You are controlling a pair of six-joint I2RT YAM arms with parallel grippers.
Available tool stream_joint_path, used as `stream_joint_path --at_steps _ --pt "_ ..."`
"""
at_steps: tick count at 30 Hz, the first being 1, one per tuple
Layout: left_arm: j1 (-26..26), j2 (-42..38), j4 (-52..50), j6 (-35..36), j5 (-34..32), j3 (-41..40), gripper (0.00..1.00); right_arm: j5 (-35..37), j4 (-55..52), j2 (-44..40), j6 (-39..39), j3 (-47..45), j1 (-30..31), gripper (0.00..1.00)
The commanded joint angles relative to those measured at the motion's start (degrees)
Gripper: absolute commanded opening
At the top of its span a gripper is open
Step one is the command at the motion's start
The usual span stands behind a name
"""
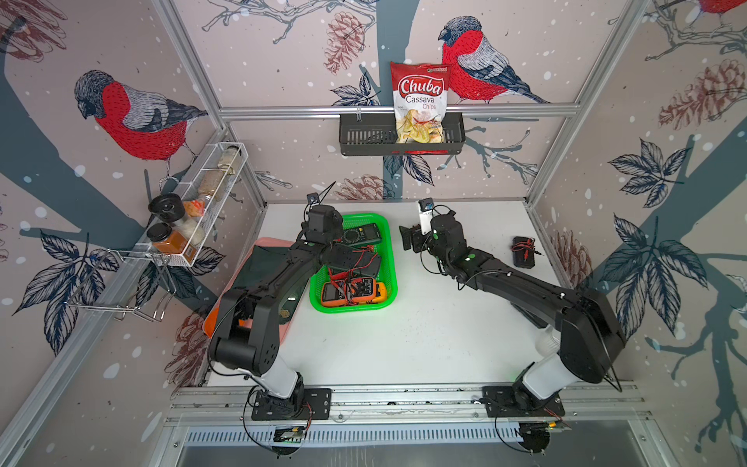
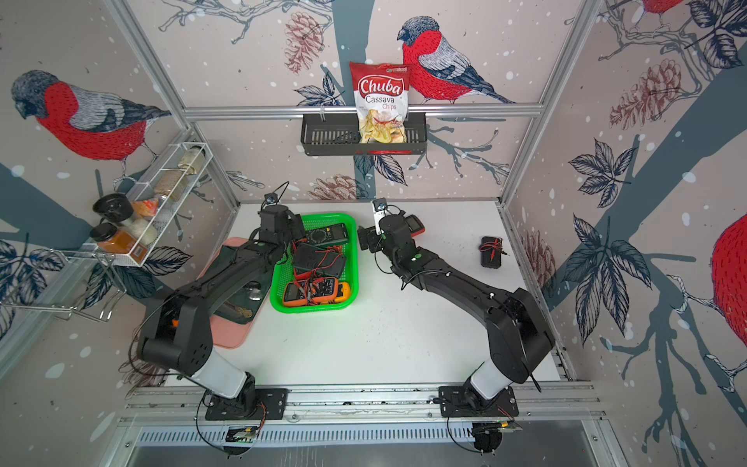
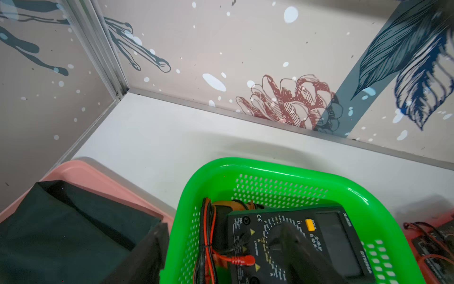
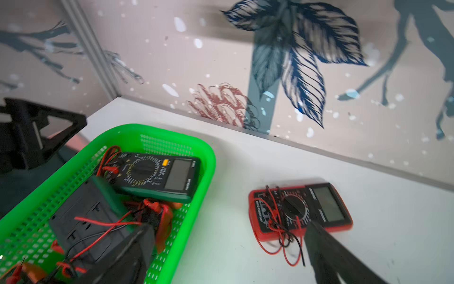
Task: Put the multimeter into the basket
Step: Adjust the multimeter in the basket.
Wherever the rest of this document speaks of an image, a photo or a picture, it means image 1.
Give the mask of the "dark green multimeter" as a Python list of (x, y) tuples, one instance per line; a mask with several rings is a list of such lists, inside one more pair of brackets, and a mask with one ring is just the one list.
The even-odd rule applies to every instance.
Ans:
[(340, 241), (350, 247), (376, 245), (381, 243), (382, 235), (377, 224), (369, 223), (346, 229)]

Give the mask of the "green plastic basket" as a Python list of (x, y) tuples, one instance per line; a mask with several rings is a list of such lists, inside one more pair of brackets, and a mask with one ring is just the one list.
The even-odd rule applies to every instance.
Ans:
[(386, 299), (378, 303), (364, 305), (350, 305), (349, 307), (324, 307), (321, 302), (323, 286), (330, 281), (328, 270), (322, 269), (309, 280), (309, 303), (320, 313), (355, 313), (356, 311), (378, 311), (392, 305), (398, 294), (397, 272), (391, 239), (391, 231), (387, 219), (377, 213), (346, 213), (344, 227), (358, 228), (367, 224), (375, 224), (382, 236), (381, 243), (375, 246), (375, 252), (381, 257), (381, 267), (375, 278), (377, 283), (383, 283), (386, 289)]

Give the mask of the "orange black multimeter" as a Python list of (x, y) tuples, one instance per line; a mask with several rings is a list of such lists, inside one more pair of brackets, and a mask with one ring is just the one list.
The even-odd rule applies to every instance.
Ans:
[(323, 307), (352, 307), (369, 303), (377, 297), (377, 282), (371, 277), (333, 280), (321, 292)]

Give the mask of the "yellow multimeter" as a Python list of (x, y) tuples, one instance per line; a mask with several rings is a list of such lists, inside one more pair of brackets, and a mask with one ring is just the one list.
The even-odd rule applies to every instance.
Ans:
[(380, 304), (387, 300), (387, 291), (385, 284), (382, 282), (377, 282), (375, 284), (375, 297), (371, 300), (371, 304)]

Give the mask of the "small black multimeter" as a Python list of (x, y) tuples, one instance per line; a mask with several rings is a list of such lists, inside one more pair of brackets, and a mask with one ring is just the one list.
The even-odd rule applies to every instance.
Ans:
[(534, 237), (514, 237), (511, 251), (514, 266), (520, 269), (533, 269), (536, 266), (536, 257), (541, 256), (536, 249)]

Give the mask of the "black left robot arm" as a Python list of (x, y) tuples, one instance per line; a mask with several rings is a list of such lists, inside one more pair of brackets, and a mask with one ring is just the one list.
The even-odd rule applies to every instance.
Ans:
[(279, 268), (252, 288), (233, 288), (220, 303), (207, 351), (235, 377), (248, 376), (270, 404), (295, 414), (303, 404), (303, 378), (278, 356), (279, 312), (294, 292), (330, 264), (342, 248), (344, 218), (328, 204), (311, 204), (297, 241)]

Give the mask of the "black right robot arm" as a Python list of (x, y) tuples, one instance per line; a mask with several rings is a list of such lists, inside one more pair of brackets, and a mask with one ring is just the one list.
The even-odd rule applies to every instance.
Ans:
[(441, 276), (505, 299), (536, 326), (548, 325), (559, 334), (558, 349), (514, 381), (515, 406), (527, 412), (542, 409), (577, 381), (608, 381), (621, 390), (614, 362), (626, 337), (604, 295), (550, 284), (470, 246), (455, 212), (440, 213), (439, 207), (431, 198), (418, 202), (420, 223), (400, 227), (404, 249), (430, 254)]

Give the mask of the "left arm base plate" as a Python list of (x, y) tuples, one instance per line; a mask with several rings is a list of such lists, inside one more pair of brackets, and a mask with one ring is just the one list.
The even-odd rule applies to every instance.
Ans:
[(248, 398), (251, 420), (328, 420), (332, 406), (332, 390), (305, 388), (294, 392), (289, 399), (270, 396), (263, 389), (253, 389)]

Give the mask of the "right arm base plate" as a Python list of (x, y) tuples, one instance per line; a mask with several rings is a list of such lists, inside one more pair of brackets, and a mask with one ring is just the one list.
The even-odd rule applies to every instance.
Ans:
[(482, 388), (480, 403), (489, 418), (563, 418), (565, 409), (559, 394), (540, 400), (531, 393), (516, 391), (513, 385), (488, 385)]

